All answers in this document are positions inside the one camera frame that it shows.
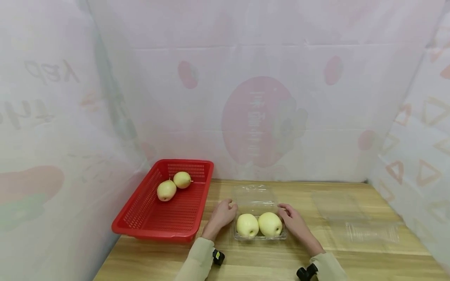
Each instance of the container lid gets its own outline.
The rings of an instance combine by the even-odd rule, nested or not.
[[[265,185],[236,186],[232,193],[233,201],[238,205],[277,205],[272,189]]]
[[[312,199],[326,220],[370,219],[350,194],[339,191],[314,191]]]

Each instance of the wall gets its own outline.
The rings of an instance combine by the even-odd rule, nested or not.
[[[371,182],[450,274],[449,4],[378,154]]]
[[[87,6],[0,9],[0,280],[92,280],[148,169]]]
[[[90,1],[151,163],[363,181],[443,0]]]

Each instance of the hand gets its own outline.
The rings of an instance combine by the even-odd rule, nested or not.
[[[234,204],[230,206],[233,202],[231,199],[225,199],[219,202],[212,212],[209,222],[203,229],[202,237],[208,240],[215,240],[219,231],[227,224],[233,221],[238,212],[238,206]]]
[[[322,245],[311,233],[302,215],[289,204],[278,204],[278,214],[289,231],[306,247],[311,257],[325,253]]]

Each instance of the sleeve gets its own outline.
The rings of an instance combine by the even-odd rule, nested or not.
[[[175,281],[204,281],[211,270],[214,242],[197,238]]]
[[[331,253],[318,254],[311,258],[310,263],[317,267],[319,281],[347,281],[347,274]]]

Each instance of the yellow pear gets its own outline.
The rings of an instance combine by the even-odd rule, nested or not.
[[[259,230],[266,237],[275,237],[281,234],[283,224],[281,219],[274,213],[267,212],[258,218]]]
[[[178,188],[186,188],[191,182],[191,176],[186,172],[178,172],[173,176],[173,182]]]
[[[161,201],[169,201],[175,195],[175,192],[176,185],[171,180],[160,183],[156,190],[156,194]]]
[[[242,214],[236,222],[236,231],[247,239],[253,239],[258,234],[258,220],[252,214]]]

